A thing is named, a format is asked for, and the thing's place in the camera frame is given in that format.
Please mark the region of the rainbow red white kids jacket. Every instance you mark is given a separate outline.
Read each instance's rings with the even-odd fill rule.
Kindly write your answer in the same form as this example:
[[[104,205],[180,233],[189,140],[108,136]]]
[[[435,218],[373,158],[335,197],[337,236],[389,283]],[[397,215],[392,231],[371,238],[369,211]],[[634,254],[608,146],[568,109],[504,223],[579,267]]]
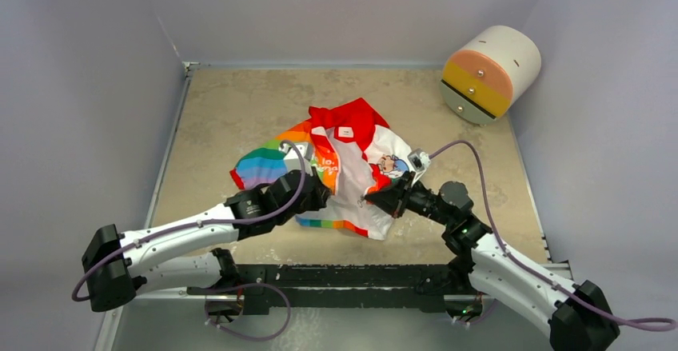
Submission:
[[[282,142],[311,143],[311,165],[332,190],[324,209],[297,216],[300,225],[386,239],[393,217],[363,197],[412,171],[408,155],[415,149],[364,98],[331,109],[309,107],[308,119],[238,160],[230,172],[238,189],[271,183],[287,172]]]

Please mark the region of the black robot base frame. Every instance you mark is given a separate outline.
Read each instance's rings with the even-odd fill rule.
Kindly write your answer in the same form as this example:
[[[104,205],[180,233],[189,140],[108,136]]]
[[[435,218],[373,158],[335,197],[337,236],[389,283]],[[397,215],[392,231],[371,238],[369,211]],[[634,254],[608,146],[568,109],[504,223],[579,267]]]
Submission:
[[[481,293],[448,265],[235,264],[215,249],[219,280],[189,287],[212,315],[266,315],[272,308],[417,309],[471,320],[484,311]]]

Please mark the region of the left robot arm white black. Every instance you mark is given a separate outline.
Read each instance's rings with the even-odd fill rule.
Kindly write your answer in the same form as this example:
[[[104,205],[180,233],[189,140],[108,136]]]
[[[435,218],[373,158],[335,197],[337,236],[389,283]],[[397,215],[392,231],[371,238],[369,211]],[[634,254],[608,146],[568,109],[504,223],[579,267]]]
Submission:
[[[72,293],[95,313],[143,293],[179,286],[234,291],[238,272],[216,255],[186,255],[212,245],[271,232],[295,216],[325,208],[332,190],[316,173],[292,170],[272,183],[242,190],[192,217],[151,229],[97,229],[82,255],[84,275]]]

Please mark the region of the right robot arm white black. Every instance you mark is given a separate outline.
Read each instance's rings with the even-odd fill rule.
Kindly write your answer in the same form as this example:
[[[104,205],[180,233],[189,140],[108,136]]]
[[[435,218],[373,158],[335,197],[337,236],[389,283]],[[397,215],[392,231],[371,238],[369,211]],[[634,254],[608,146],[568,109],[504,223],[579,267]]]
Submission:
[[[474,288],[494,297],[539,329],[554,350],[606,350],[619,337],[599,286],[577,284],[506,244],[473,213],[463,183],[447,181],[433,192],[413,175],[406,172],[363,198],[392,217],[408,210],[443,225],[455,256],[449,282],[456,291]]]

